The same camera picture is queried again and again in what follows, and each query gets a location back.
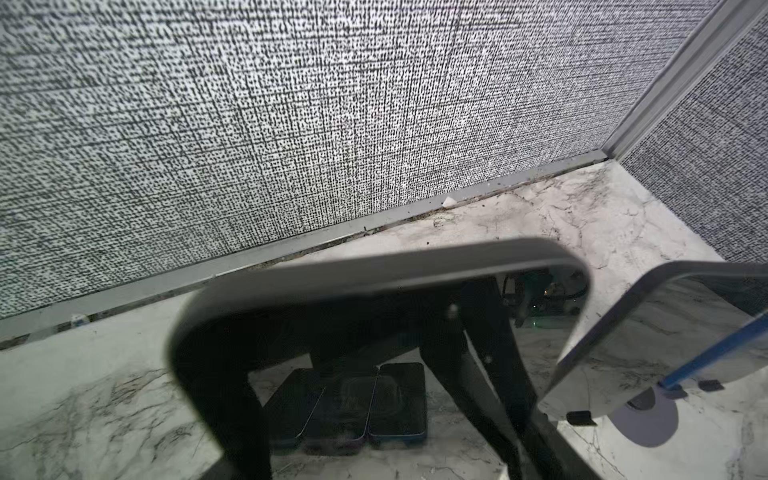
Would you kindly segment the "black smartphone on grey stand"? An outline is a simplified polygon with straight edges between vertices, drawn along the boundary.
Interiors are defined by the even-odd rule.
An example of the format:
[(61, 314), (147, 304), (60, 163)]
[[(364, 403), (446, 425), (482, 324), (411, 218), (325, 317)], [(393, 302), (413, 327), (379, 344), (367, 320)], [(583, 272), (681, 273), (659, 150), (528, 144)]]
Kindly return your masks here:
[(611, 414), (766, 311), (764, 264), (663, 264), (560, 360), (538, 407), (574, 424)]

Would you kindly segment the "teal-edged smartphone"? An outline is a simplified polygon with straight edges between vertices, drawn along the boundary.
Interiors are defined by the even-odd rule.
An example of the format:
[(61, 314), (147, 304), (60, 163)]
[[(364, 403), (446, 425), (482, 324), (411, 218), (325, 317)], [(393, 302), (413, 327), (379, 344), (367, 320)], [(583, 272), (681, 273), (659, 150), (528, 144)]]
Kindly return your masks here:
[(271, 449), (290, 450), (301, 443), (323, 391), (323, 380), (313, 369), (299, 368), (288, 375), (264, 406)]

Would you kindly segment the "pink-edged smartphone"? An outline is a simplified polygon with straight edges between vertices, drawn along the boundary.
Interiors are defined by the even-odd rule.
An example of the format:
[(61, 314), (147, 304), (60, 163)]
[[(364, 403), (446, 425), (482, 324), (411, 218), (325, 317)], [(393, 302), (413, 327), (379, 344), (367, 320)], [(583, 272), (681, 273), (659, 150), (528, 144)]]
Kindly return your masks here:
[(376, 367), (357, 369), (327, 383), (304, 431), (306, 452), (346, 456), (363, 448), (377, 375)]

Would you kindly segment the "blue-edged smartphone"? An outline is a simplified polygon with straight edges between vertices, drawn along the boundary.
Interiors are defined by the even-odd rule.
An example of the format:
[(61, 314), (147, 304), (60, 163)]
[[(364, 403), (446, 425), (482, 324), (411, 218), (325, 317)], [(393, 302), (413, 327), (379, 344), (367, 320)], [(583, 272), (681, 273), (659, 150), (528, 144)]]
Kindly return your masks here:
[(421, 363), (389, 363), (378, 369), (366, 434), (378, 449), (415, 448), (426, 442), (426, 380)]

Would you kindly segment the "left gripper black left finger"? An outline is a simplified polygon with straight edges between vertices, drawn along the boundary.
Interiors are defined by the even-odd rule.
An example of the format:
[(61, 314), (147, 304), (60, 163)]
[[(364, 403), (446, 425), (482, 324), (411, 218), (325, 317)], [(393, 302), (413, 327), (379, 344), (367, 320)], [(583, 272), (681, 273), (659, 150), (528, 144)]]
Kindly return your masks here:
[(179, 383), (222, 449), (232, 479), (271, 479), (268, 420), (248, 380), (249, 369), (186, 364)]

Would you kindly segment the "black smartphone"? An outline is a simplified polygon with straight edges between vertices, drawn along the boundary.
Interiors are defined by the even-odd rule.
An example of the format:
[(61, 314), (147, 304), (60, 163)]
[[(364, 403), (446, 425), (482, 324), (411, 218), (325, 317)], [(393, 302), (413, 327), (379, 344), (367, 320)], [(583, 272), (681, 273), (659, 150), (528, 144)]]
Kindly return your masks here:
[[(449, 395), (420, 354), (420, 297), (473, 281), (496, 283), (514, 338), (514, 321), (539, 307), (573, 323), (580, 311), (569, 301), (583, 303), (590, 287), (586, 266), (541, 238), (241, 271), (209, 283), (186, 305), (167, 360), (183, 392), (186, 364), (247, 367), (263, 411), (299, 368), (315, 370), (325, 388), (342, 372), (421, 363), (426, 382)], [(450, 395), (449, 403), (460, 411)]]
[(764, 264), (663, 264), (560, 360), (538, 407), (574, 424), (611, 414), (766, 311)]

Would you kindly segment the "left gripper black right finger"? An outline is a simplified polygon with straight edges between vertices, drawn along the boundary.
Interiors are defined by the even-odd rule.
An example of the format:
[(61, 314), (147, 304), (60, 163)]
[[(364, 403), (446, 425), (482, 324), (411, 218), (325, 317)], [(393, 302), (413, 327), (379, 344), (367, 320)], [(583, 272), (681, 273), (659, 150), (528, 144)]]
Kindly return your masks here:
[(423, 361), (510, 478), (525, 478), (523, 456), (541, 479), (596, 478), (538, 411), (538, 394), (495, 282), (430, 288), (420, 297), (419, 315)]

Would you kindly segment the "dark grey round-base stand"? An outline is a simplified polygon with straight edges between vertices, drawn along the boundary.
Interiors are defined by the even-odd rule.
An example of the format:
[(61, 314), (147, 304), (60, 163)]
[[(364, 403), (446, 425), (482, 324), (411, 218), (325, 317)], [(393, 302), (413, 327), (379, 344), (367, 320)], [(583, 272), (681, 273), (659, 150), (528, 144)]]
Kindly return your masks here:
[(646, 448), (669, 441), (679, 427), (677, 405), (656, 387), (649, 387), (608, 415), (628, 440)]

